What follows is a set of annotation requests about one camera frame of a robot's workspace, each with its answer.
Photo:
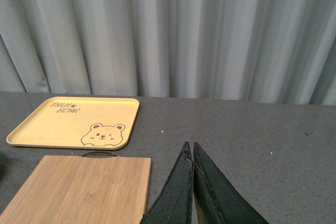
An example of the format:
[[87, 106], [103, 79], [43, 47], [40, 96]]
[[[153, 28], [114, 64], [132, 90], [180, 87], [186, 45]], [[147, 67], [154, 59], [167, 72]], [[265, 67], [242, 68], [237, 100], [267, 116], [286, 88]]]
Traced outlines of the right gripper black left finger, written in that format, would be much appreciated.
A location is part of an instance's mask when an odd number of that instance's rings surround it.
[[154, 204], [140, 223], [191, 223], [194, 164], [190, 144], [185, 142]]

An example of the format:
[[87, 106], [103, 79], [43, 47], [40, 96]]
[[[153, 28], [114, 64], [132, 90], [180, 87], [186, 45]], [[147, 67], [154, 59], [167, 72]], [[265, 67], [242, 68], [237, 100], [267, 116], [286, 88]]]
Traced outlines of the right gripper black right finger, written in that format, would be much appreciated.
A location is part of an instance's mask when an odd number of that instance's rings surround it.
[[195, 142], [194, 196], [199, 223], [267, 223]]

